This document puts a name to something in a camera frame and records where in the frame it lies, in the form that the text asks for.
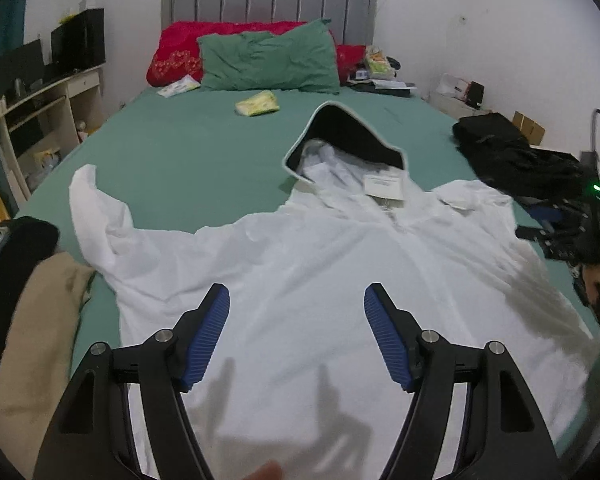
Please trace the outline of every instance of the red pillow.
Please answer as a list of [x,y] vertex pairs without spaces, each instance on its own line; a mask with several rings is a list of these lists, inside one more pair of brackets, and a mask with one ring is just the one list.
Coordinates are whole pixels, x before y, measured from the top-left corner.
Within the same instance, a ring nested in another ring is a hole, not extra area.
[[[304,25],[306,22],[275,23],[216,23],[216,22],[175,22],[165,28],[160,35],[160,44],[146,72],[146,81],[151,86],[165,86],[189,74],[196,81],[204,75],[198,38],[207,34],[240,34],[241,32],[269,31],[279,36]],[[355,69],[365,55],[364,45],[337,45],[337,65],[340,82],[347,80],[349,72]]]

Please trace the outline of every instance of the bed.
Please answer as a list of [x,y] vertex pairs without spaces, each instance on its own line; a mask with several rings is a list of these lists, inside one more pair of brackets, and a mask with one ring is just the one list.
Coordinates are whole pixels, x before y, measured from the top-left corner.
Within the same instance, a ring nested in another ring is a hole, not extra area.
[[[376,0],[162,0],[162,26],[176,20],[328,17],[337,40],[371,43],[375,7]],[[55,224],[61,247],[83,261],[68,187],[75,170],[84,164],[97,166],[98,187],[128,204],[135,226],[141,229],[193,233],[203,226],[221,226],[250,213],[276,210],[294,185],[281,160],[326,97],[275,91],[279,112],[257,118],[236,115],[235,103],[253,93],[196,91],[165,99],[155,89],[143,91],[72,152],[19,215]],[[452,180],[475,178],[453,143],[454,120],[420,99],[359,94],[343,88],[337,100],[365,118],[388,143],[404,150],[410,176],[421,188],[431,190]],[[226,145],[232,150],[220,157],[220,148]],[[515,215],[519,224],[534,224],[518,206]],[[552,283],[573,303],[592,333],[597,333],[600,328],[574,293],[566,266],[557,262],[547,262],[547,266]],[[120,345],[115,297],[99,276],[82,311],[72,369],[96,341]],[[573,441],[586,415],[583,406],[581,416],[557,443],[558,453]]]

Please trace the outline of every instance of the beige clothing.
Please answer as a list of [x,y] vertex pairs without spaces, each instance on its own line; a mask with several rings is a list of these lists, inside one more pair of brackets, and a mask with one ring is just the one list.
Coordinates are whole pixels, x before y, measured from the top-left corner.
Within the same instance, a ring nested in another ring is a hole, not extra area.
[[26,479],[33,476],[46,428],[68,384],[82,298],[94,273],[69,253],[34,269],[0,361],[0,448]]

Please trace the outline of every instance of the green pillow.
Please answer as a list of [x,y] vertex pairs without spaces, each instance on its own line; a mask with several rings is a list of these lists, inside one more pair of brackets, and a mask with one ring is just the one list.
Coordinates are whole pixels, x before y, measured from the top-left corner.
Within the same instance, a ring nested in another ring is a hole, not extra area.
[[326,27],[315,20],[276,36],[243,32],[198,38],[208,90],[299,89],[340,93],[336,49]]

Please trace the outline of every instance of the yellow tissue package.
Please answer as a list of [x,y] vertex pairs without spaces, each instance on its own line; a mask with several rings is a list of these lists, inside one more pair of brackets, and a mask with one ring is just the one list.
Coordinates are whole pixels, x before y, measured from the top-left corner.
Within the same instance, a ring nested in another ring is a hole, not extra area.
[[276,96],[271,90],[265,90],[235,104],[235,111],[240,115],[253,117],[280,110]]

